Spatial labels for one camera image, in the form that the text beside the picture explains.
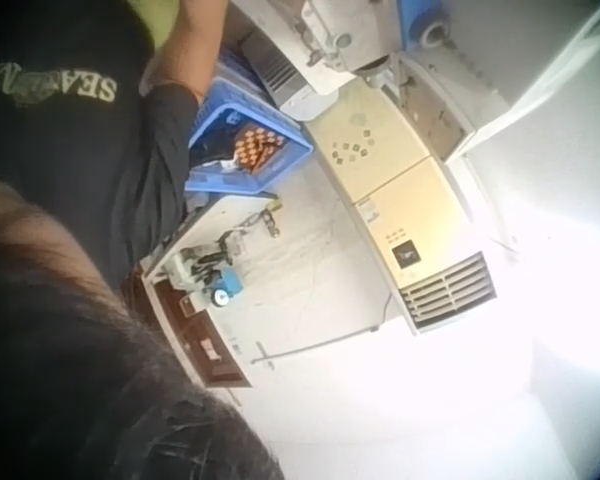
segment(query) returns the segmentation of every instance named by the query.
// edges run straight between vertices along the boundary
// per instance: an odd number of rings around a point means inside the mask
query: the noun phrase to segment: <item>white machine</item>
[[[356,80],[307,126],[416,332],[496,298],[505,259],[476,231],[444,166],[382,91]]]
[[[594,0],[235,3],[295,69],[285,67],[295,78],[285,84],[285,96],[291,89],[304,98],[300,77],[321,96],[356,75],[375,86],[386,79],[443,161],[537,108],[600,50],[600,1]],[[382,74],[389,54],[391,68]],[[267,74],[280,78],[268,71],[261,74],[265,84]]]
[[[436,44],[438,0],[233,0],[319,95],[388,66],[388,56]]]

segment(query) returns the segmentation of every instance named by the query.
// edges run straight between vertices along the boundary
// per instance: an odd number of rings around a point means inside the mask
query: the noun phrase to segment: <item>small blue container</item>
[[[313,145],[302,134],[300,125],[244,89],[223,78],[215,78],[202,104],[189,148],[218,121],[230,125],[243,120],[252,121],[283,135],[287,141],[255,174],[244,171],[225,172],[218,165],[193,169],[185,183],[187,192],[241,193],[262,192],[271,183],[297,166],[313,152]]]

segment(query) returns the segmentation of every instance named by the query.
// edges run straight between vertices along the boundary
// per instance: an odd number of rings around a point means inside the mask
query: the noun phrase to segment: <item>dark hair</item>
[[[0,478],[283,478],[140,322],[34,258],[0,244]]]

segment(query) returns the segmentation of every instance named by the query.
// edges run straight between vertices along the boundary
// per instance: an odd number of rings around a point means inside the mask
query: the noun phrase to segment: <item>white cabinet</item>
[[[401,108],[448,161],[537,108],[600,50],[600,3],[449,0],[443,48],[394,56]]]
[[[396,106],[362,80],[307,126],[353,203],[429,156]]]
[[[356,204],[398,288],[477,251],[471,222],[432,158]]]

